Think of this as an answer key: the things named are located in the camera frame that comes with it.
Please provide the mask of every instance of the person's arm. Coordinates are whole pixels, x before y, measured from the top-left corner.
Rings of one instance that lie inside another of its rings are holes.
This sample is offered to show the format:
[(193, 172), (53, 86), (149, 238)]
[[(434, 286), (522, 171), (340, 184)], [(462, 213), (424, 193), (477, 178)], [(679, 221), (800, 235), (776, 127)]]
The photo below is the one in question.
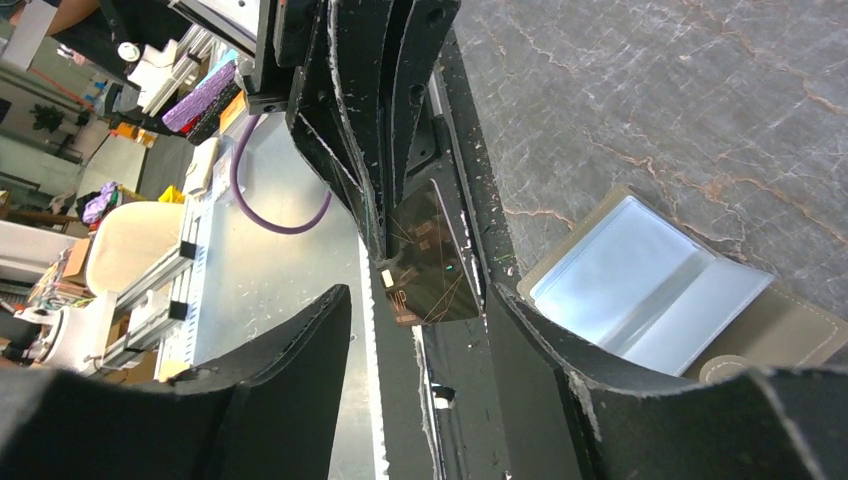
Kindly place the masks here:
[[(21, 20), (21, 15), (24, 11), (24, 5), (24, 2), (21, 2), (18, 11), (9, 18), (9, 23), (18, 26), (18, 22)], [(53, 17), (53, 23), (47, 29), (47, 35), (59, 33), (68, 27), (78, 24), (98, 8), (100, 8), (100, 2), (98, 0), (62, 0), (62, 3), (59, 4), (59, 9), (56, 11), (56, 16)]]

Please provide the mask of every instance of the cable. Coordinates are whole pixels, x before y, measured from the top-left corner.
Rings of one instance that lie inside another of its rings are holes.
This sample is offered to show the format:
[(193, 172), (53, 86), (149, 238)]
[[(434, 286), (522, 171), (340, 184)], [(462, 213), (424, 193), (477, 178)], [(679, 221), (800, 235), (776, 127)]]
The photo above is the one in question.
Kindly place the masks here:
[(324, 214), (326, 214), (327, 210), (330, 208), (330, 200), (332, 199), (332, 193), (330, 193), (330, 190), (327, 190), (326, 195), (324, 195), (324, 203), (321, 204), (321, 208), (318, 210), (318, 213), (312, 217), (312, 220), (299, 227), (284, 227), (265, 220), (250, 208), (247, 201), (244, 199), (244, 196), (241, 194), (241, 189), (238, 186), (238, 167), (241, 163), (241, 158), (244, 155), (244, 149), (247, 146), (247, 141), (250, 140), (250, 136), (253, 135), (253, 131), (256, 130), (256, 125), (258, 123), (258, 115), (248, 117), (247, 125), (244, 127), (244, 133), (242, 133), (241, 138), (239, 138), (238, 145), (236, 145), (236, 152), (233, 156), (233, 162), (232, 165), (230, 165), (230, 188), (233, 191), (233, 197), (236, 200), (236, 204), (238, 204), (239, 208), (247, 216), (247, 218), (266, 230), (270, 230), (274, 233), (281, 233), (283, 235), (298, 235), (308, 232), (315, 225), (318, 225), (318, 222), (324, 218)]

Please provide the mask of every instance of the wallet stitching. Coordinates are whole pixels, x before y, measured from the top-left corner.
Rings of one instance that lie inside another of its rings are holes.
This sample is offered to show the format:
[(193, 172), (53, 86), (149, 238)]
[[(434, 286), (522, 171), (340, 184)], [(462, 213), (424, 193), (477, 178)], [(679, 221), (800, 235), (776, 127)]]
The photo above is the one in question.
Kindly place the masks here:
[(819, 313), (819, 312), (817, 312), (817, 311), (813, 310), (813, 309), (812, 309), (812, 308), (810, 308), (809, 306), (804, 305), (803, 303), (799, 302), (797, 299), (794, 299), (794, 298), (790, 297), (789, 295), (786, 295), (785, 293), (781, 292), (780, 290), (778, 290), (778, 289), (776, 289), (776, 288), (771, 288), (771, 289), (774, 291), (774, 293), (776, 293), (776, 294), (780, 295), (781, 297), (783, 297), (783, 298), (785, 298), (785, 299), (787, 299), (787, 300), (790, 300), (790, 301), (792, 301), (792, 302), (795, 302), (796, 304), (798, 304), (798, 305), (799, 305), (801, 308), (803, 308), (804, 310), (807, 310), (808, 312), (812, 313), (813, 315), (815, 315), (815, 316), (817, 316), (817, 317), (821, 318), (822, 320), (826, 321), (827, 323), (829, 323), (829, 324), (833, 327), (833, 331), (832, 331), (832, 332), (830, 332), (830, 336), (829, 336), (829, 337), (827, 337), (827, 338), (826, 338), (826, 339), (825, 339), (822, 343), (820, 343), (820, 344), (819, 344), (819, 346), (818, 346), (818, 347), (816, 347), (815, 349), (813, 349), (813, 351), (812, 351), (812, 352), (808, 353), (806, 357), (802, 358), (802, 359), (801, 359), (801, 361), (799, 361), (799, 362), (796, 364), (796, 365), (803, 365), (803, 364), (804, 364), (804, 362), (806, 362), (807, 360), (809, 360), (810, 358), (812, 358), (812, 356), (813, 356), (813, 355), (815, 355), (815, 354), (816, 354), (816, 352), (818, 352), (819, 350), (821, 350), (821, 349), (822, 349), (822, 347), (824, 347), (825, 345), (827, 345), (828, 343), (830, 343), (830, 341), (831, 341), (831, 340), (833, 340), (833, 337), (835, 337), (835, 336), (836, 336), (836, 333), (837, 333), (837, 332), (839, 332), (839, 325), (837, 325), (837, 324), (836, 324), (833, 320), (831, 320), (831, 319), (827, 318), (826, 316), (822, 315), (821, 313)]
[(709, 370), (707, 371), (707, 373), (704, 375), (704, 381), (705, 381), (705, 382), (709, 382), (709, 381), (710, 381), (710, 375), (712, 375), (712, 374), (713, 374), (713, 372), (714, 372), (715, 370), (717, 370), (717, 369), (719, 369), (719, 368), (721, 368), (721, 367), (726, 367), (726, 366), (728, 366), (728, 365), (738, 365), (738, 366), (740, 366), (740, 367), (742, 367), (742, 368), (747, 368), (747, 365), (742, 365), (742, 364), (741, 364), (741, 363), (739, 363), (739, 362), (731, 362), (731, 361), (721, 362), (721, 363), (719, 363), (718, 365), (714, 366), (713, 368), (711, 368), (711, 369), (709, 369)]

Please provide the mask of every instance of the gray marble surface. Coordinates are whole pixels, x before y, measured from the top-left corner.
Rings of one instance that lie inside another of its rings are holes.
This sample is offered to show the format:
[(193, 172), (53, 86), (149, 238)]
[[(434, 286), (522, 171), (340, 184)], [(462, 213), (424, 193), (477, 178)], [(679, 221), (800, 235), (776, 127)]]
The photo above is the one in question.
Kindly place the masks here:
[(848, 319), (848, 4), (464, 2), (522, 273), (617, 183)]

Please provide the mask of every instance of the beige chair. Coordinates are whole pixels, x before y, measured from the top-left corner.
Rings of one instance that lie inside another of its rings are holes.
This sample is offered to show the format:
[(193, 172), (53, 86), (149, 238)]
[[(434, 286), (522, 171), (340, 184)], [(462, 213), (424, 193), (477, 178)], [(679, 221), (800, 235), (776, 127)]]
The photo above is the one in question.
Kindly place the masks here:
[(185, 206), (134, 202), (110, 212), (88, 254), (86, 284), (94, 295), (120, 293), (177, 244)]

